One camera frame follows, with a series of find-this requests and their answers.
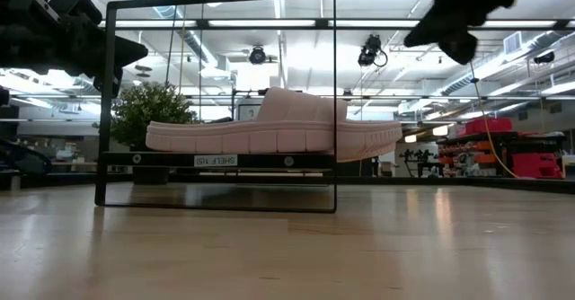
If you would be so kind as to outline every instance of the shelf label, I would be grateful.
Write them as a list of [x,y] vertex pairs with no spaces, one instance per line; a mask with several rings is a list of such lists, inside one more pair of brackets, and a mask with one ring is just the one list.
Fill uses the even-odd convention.
[[237,154],[195,155],[194,167],[237,166]]

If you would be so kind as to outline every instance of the ceiling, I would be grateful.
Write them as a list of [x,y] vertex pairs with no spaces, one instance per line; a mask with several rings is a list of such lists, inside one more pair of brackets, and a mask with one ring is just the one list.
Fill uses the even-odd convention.
[[[109,1],[93,0],[96,6],[105,13],[105,5]],[[428,11],[432,2],[430,0],[337,0],[337,17],[355,20],[364,19],[419,19]],[[332,18],[331,0],[283,0],[279,4],[274,0],[243,2],[233,4],[220,4],[216,7],[191,5],[180,8],[186,19],[314,19]],[[490,18],[494,19],[570,19],[575,16],[572,0],[517,0],[511,9],[499,9]],[[119,20],[128,19],[154,19],[158,13],[151,8],[132,9],[120,11]],[[282,31],[279,35],[275,30],[233,30],[233,31],[194,31],[202,41],[207,51],[215,57],[223,57],[229,62],[222,74],[211,75],[208,71],[200,76],[203,68],[196,55],[190,50],[181,38],[171,31],[119,31],[118,35],[136,41],[141,41],[150,50],[150,55],[134,65],[125,68],[123,86],[133,85],[137,81],[163,82],[168,71],[168,58],[170,67],[168,80],[180,85],[186,94],[229,94],[232,81],[229,74],[235,73],[236,86],[241,89],[262,89],[258,86],[284,85],[294,90],[303,90],[314,94],[330,94],[334,77],[340,93],[344,89],[351,89],[356,95],[439,95],[442,88],[449,84],[457,75],[463,75],[469,70],[468,66],[459,66],[446,57],[437,47],[427,46],[407,49],[402,45],[407,31],[338,31],[337,32],[337,72],[334,74],[333,65],[333,36],[332,31]],[[503,40],[511,34],[508,31],[474,31],[479,39],[479,47],[474,63],[481,64],[482,59],[489,59],[499,55],[503,50]],[[385,52],[389,58],[386,67],[360,67],[358,53],[370,34],[377,34],[385,45]],[[556,53],[556,60],[551,64],[535,65],[525,56],[511,61],[506,67],[499,70],[497,67],[486,66],[482,69],[482,80],[491,83],[491,92],[508,84],[513,84],[526,78],[534,77],[538,73],[549,71],[562,64],[569,63],[574,52],[570,39],[556,43],[550,49]],[[247,55],[252,47],[262,46],[267,55],[274,57],[274,63],[263,66],[252,66],[247,62]],[[278,60],[281,58],[281,70]],[[149,66],[153,70],[150,77],[138,77],[136,65]],[[571,67],[564,68],[557,74],[558,79],[571,76]],[[537,80],[537,85],[526,84],[506,95],[530,95],[549,87],[549,77]],[[60,93],[58,88],[41,88],[33,93]],[[452,93],[452,95],[470,95],[469,88]],[[366,105],[369,99],[353,101],[358,108]],[[402,106],[405,99],[375,100],[370,102],[363,111],[377,112],[378,106]],[[222,99],[203,100],[207,105],[218,104],[226,108],[227,101]],[[472,108],[473,102],[461,103],[453,101],[432,101],[421,104],[420,117],[433,112],[461,109],[457,114],[465,113],[466,108]],[[397,119],[413,119],[416,110],[408,110]]]

